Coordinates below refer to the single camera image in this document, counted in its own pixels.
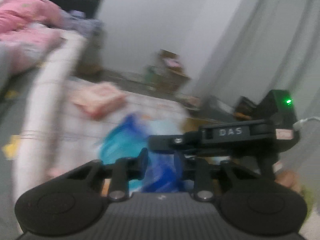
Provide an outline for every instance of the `white cable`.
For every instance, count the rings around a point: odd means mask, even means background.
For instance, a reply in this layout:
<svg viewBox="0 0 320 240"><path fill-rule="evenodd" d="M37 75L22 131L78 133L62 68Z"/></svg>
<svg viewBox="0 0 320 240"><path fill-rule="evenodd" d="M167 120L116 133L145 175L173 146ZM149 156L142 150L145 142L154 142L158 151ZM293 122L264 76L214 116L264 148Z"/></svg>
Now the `white cable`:
<svg viewBox="0 0 320 240"><path fill-rule="evenodd" d="M301 119L301 120L299 120L299 121L297 121L296 123L293 124L293 129L295 131L299 131L306 122L311 121L311 120L315 120L315 121L320 122L320 117L313 116L313 117L309 117L309 118L306 118L306 119Z"/></svg>

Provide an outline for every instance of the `black bed frame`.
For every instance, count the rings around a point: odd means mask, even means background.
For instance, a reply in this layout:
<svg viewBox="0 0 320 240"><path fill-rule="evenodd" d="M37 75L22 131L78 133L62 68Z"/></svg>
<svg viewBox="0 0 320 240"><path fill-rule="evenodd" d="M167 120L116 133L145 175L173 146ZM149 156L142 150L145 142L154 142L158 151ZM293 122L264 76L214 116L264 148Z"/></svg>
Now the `black bed frame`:
<svg viewBox="0 0 320 240"><path fill-rule="evenodd" d="M71 10L84 12L87 19L94 19L96 17L99 5L103 0L50 0L54 2L61 9L69 12Z"/></svg>

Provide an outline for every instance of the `black handheld device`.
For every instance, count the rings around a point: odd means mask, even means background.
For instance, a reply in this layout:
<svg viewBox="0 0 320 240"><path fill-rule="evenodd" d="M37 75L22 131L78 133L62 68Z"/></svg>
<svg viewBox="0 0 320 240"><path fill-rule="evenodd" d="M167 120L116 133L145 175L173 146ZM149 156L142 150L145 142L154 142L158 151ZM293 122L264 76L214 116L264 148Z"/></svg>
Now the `black handheld device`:
<svg viewBox="0 0 320 240"><path fill-rule="evenodd" d="M114 164L91 161L18 199L15 214L24 232L20 239L303 239L298 231L306 203L296 192L275 183L272 170L277 154L299 139L292 131L293 107L279 108L275 98L279 93L287 94L273 90L266 97L276 104L269 116L149 139L149 149L175 152L177 174L194 181L191 193L130 197L128 181L143 179L147 168L145 148L137 158L121 158ZM293 113L291 119L282 116L286 111ZM261 175L233 162L213 165L199 158L220 155L254 156ZM111 183L103 197L106 178ZM213 179L222 194L215 192Z"/></svg>

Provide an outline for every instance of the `cardboard box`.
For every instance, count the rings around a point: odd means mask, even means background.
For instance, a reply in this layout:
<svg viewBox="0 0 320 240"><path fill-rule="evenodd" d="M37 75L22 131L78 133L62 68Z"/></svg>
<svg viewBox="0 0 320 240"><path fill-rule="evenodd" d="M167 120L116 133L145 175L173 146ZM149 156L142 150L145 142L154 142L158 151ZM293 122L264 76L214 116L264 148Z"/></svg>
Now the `cardboard box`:
<svg viewBox="0 0 320 240"><path fill-rule="evenodd" d="M158 59L156 62L156 67L159 69L161 78L156 85L156 89L159 92L173 94L176 92L182 85L190 80L190 78L182 71L177 71L169 68L165 62L164 58L174 58L179 59L179 55L174 54L167 50L161 50L158 54Z"/></svg>

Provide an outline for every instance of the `ribbed black surface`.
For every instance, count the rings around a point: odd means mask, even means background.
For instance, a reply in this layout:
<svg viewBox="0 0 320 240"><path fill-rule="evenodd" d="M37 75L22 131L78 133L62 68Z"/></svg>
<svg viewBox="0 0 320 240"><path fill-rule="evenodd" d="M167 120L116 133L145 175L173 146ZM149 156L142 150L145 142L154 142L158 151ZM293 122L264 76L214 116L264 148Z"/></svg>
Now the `ribbed black surface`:
<svg viewBox="0 0 320 240"><path fill-rule="evenodd" d="M52 240L25 234L21 240ZM111 204L91 228L57 240L302 240L298 235L249 236L227 224L213 205L200 203L188 193L141 194Z"/></svg>

